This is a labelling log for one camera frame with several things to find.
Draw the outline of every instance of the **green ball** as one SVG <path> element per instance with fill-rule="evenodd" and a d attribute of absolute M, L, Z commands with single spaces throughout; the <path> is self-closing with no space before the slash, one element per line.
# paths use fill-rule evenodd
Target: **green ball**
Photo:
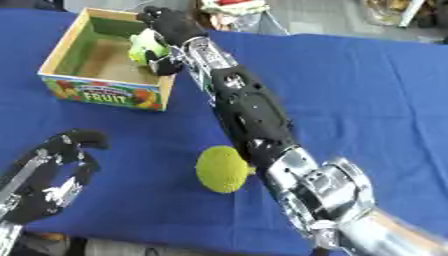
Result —
<path fill-rule="evenodd" d="M 201 183 L 218 193 L 231 193 L 243 186 L 250 169 L 238 152 L 228 146 L 211 147 L 199 156 L 196 174 Z"/>

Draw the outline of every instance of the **robotic claw finger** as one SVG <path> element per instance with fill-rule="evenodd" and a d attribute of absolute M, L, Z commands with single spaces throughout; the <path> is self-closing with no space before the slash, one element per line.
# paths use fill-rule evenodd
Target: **robotic claw finger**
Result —
<path fill-rule="evenodd" d="M 96 131 L 73 129 L 52 136 L 23 155 L 0 177 L 0 256 L 10 253 L 22 225 L 60 213 L 89 183 L 98 163 L 85 147 L 106 149 Z M 57 168 L 77 162 L 60 187 L 50 187 Z"/>
<path fill-rule="evenodd" d="M 147 64 L 164 75 L 179 70 L 174 68 L 179 63 L 188 68 L 210 96 L 213 112 L 235 148 L 257 167 L 258 176 L 300 234 L 318 247 L 342 249 L 353 256 L 448 255 L 445 240 L 376 208 L 372 185 L 356 165 L 344 158 L 318 165 L 295 142 L 292 122 L 271 92 L 186 14 L 147 7 L 137 19 L 159 33 L 171 49 L 169 56 Z M 171 69 L 166 68 L 167 60 Z"/>

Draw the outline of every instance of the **fruit box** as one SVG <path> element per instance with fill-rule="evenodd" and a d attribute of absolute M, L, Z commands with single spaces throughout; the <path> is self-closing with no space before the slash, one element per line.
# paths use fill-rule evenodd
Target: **fruit box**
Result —
<path fill-rule="evenodd" d="M 38 74 L 60 99 L 165 110 L 174 76 L 158 77 L 128 58 L 135 13 L 84 9 Z"/>

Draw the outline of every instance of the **red object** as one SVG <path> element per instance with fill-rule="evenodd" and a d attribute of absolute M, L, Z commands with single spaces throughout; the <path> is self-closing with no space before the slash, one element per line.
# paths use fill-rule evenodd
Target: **red object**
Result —
<path fill-rule="evenodd" d="M 105 82 L 98 82 L 98 81 L 93 81 L 90 83 L 91 85 L 95 85 L 95 86 L 108 86 L 109 84 L 105 83 Z"/>
<path fill-rule="evenodd" d="M 219 0 L 218 4 L 219 5 L 228 5 L 228 4 L 237 4 L 237 3 L 242 3 L 242 2 L 249 2 L 252 0 Z"/>
<path fill-rule="evenodd" d="M 62 88 L 62 89 L 73 89 L 73 85 L 70 84 L 68 81 L 64 80 L 56 80 L 56 83 Z"/>

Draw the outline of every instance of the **blue fabric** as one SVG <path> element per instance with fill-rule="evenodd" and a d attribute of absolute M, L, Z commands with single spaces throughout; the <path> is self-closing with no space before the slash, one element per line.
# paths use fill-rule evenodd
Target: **blue fabric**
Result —
<path fill-rule="evenodd" d="M 112 148 L 63 214 L 28 225 L 144 243 L 308 255 L 256 177 L 231 195 L 203 188 L 200 152 L 228 140 L 187 74 L 165 113 L 56 100 L 36 72 L 73 14 L 0 10 L 0 166 L 65 129 L 105 132 Z M 298 35 L 213 33 L 258 75 L 319 161 L 343 155 L 371 177 L 379 205 L 448 236 L 448 48 Z"/>

